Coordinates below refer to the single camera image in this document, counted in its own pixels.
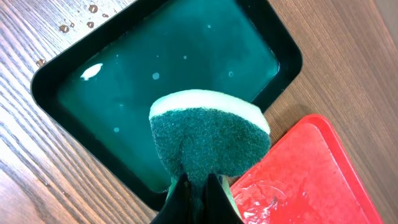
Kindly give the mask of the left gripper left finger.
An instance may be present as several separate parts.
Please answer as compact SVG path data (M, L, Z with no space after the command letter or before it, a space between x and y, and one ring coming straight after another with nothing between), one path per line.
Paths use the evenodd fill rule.
M165 205L150 224L194 224L192 185L187 174L182 174Z

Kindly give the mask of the green yellow sponge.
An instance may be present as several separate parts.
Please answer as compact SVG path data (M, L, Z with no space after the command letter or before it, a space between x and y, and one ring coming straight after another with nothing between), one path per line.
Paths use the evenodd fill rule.
M271 146L271 130L260 108L217 91L163 96L152 104L149 122L165 170L174 182L185 174L191 183L195 218L204 211L200 197L210 174L221 179L231 199L227 179L243 175Z

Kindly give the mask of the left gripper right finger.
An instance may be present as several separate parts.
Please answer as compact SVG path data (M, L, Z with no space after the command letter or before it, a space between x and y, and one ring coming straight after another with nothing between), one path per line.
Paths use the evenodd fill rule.
M203 192L203 204L203 223L243 224L227 177L216 174L208 176Z

